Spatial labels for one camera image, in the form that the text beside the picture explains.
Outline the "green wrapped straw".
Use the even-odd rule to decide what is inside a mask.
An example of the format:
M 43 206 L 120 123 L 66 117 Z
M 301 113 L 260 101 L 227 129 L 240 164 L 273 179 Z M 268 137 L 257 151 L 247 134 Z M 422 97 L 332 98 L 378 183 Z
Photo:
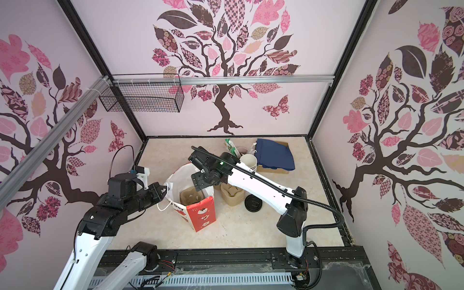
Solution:
M 230 138 L 225 139 L 225 145 L 230 153 L 235 155 L 238 152 L 236 146 L 234 145 L 234 143 L 231 141 Z

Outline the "pink straw holder cup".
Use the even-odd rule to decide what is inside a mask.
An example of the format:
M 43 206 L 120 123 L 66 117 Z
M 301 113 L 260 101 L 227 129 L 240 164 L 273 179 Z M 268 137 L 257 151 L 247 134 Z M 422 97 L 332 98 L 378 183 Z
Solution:
M 245 147 L 237 147 L 235 150 L 235 155 L 237 157 L 241 157 L 246 154 L 254 154 L 254 153 L 255 153 L 255 150 L 253 148 L 249 149 Z

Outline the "aluminium rail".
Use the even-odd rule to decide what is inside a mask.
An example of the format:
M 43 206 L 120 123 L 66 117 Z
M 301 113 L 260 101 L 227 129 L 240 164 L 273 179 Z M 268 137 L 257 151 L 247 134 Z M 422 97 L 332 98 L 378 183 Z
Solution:
M 76 104 L 66 113 L 48 134 L 26 155 L 25 159 L 8 174 L 1 183 L 1 208 L 5 208 L 32 173 L 42 164 L 55 145 L 65 136 L 72 125 L 90 107 L 92 102 L 109 88 L 108 76 L 101 76 L 89 87 Z
M 112 76 L 114 85 L 136 85 L 136 84 L 163 84 L 163 85 L 247 85 L 258 83 L 332 83 L 335 79 L 333 75 L 327 74 L 309 74 L 309 75 L 291 75 L 291 76 L 236 76 L 236 77 L 173 77 L 141 78 L 136 75 L 122 75 L 117 78 Z

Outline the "stack of paper cups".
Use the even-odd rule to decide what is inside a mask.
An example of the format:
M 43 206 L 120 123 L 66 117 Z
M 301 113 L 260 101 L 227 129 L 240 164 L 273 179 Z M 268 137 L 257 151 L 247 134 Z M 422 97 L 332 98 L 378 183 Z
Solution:
M 244 154 L 241 156 L 240 161 L 254 172 L 257 169 L 257 158 L 253 154 Z

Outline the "single pulp cup carrier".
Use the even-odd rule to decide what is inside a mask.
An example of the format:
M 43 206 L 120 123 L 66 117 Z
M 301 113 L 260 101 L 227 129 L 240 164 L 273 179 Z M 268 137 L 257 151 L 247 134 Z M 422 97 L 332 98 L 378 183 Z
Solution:
M 205 199 L 203 191 L 197 191 L 195 187 L 189 187 L 180 192 L 180 203 L 184 206 L 193 205 Z

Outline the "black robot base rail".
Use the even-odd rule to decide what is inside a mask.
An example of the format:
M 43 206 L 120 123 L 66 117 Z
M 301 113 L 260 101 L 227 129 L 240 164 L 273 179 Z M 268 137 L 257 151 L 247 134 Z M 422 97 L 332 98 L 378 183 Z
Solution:
M 322 247 L 306 248 L 303 257 L 292 258 L 284 248 L 228 248 L 228 249 L 189 249 L 158 250 L 158 263 L 154 267 L 144 267 L 136 271 L 134 279 L 141 284 L 149 276 L 172 273 L 180 278 L 183 275 L 212 276 L 219 274 L 227 280 L 227 273 L 247 275 L 256 278 L 259 273 L 278 273 L 292 283 L 309 282 L 317 277 L 347 280 L 352 276 L 366 279 L 372 268 L 368 265 L 365 252 L 360 247 Z

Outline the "brown cardboard box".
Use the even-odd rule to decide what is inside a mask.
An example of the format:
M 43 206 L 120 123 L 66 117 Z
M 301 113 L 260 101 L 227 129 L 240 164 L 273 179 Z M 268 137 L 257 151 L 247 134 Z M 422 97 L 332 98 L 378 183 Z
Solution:
M 276 143 L 282 145 L 282 146 L 285 146 L 285 147 L 289 147 L 288 143 L 286 142 L 282 142 L 282 141 L 277 141 Z M 264 168 L 263 166 L 261 165 L 258 165 L 257 166 L 257 170 L 256 172 L 260 173 L 260 174 L 263 174 L 263 173 L 268 173 L 268 174 L 289 174 L 289 171 L 285 170 L 285 169 L 281 169 L 281 168 L 278 168 L 278 169 L 271 169 L 271 168 Z

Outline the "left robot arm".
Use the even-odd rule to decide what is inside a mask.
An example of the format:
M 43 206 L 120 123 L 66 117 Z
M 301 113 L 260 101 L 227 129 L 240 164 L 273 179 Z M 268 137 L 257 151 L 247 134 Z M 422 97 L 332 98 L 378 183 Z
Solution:
M 131 222 L 130 215 L 160 203 L 169 191 L 167 184 L 148 184 L 139 174 L 118 174 L 108 180 L 108 192 L 79 222 L 73 248 L 56 282 L 57 290 L 86 290 L 106 250 L 120 227 Z M 138 242 L 102 282 L 99 290 L 122 290 L 140 272 L 159 267 L 155 245 Z

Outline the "aluminium rail left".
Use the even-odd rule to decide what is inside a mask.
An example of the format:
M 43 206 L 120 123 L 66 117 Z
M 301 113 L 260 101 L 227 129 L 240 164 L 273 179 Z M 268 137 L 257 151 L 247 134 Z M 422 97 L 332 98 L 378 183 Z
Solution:
M 55 145 L 65 136 L 72 125 L 90 107 L 92 102 L 109 88 L 108 76 L 101 76 L 89 87 L 76 104 L 66 113 L 48 134 L 26 155 L 25 159 L 8 174 L 1 183 L 1 208 L 5 208 L 32 173 L 42 164 Z

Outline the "dark blue napkin stack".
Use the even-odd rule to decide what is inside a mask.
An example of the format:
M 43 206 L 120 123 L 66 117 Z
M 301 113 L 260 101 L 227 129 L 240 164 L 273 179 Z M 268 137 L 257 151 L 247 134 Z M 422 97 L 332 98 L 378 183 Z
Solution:
M 257 165 L 265 169 L 283 169 L 287 172 L 296 169 L 290 148 L 276 141 L 259 138 L 256 144 L 255 157 Z

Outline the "red and white paper bag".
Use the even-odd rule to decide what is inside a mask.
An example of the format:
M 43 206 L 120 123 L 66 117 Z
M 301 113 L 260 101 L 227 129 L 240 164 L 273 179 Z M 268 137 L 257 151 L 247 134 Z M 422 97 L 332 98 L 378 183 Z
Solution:
M 158 208 L 159 211 L 175 210 L 196 232 L 216 222 L 214 188 L 209 186 L 197 190 L 192 175 L 198 172 L 193 164 L 188 163 L 171 174 L 164 183 L 167 187 L 164 197 L 167 205 Z

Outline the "brown pulp cup carrier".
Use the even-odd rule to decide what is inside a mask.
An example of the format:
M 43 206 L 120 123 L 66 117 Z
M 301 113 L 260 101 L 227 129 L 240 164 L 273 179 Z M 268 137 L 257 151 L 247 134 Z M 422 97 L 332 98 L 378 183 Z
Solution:
M 245 190 L 239 187 L 221 183 L 215 186 L 215 189 L 221 194 L 225 203 L 231 207 L 235 207 L 245 200 Z

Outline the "aluminium rail back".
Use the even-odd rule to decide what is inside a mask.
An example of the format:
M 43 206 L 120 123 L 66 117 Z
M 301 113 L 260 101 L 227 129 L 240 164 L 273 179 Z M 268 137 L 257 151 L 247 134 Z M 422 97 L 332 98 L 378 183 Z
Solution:
M 173 77 L 141 78 L 136 75 L 122 75 L 117 78 L 112 76 L 114 85 L 136 85 L 136 84 L 163 84 L 163 85 L 247 85 L 258 83 L 332 83 L 335 79 L 333 75 L 327 74 L 309 74 L 309 75 L 291 75 L 291 76 L 236 76 L 236 77 Z

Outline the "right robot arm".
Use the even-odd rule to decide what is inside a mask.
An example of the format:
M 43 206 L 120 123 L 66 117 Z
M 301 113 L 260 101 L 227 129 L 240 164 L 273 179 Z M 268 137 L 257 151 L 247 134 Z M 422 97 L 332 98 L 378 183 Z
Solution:
M 289 188 L 269 180 L 228 152 L 218 157 L 201 146 L 191 148 L 193 153 L 188 160 L 198 169 L 191 176 L 196 190 L 225 183 L 244 189 L 268 204 L 280 215 L 276 227 L 286 238 L 286 252 L 289 256 L 303 256 L 308 230 L 338 228 L 344 224 L 344 216 L 339 210 L 308 199 L 302 187 Z M 331 212 L 335 222 L 306 225 L 310 205 Z

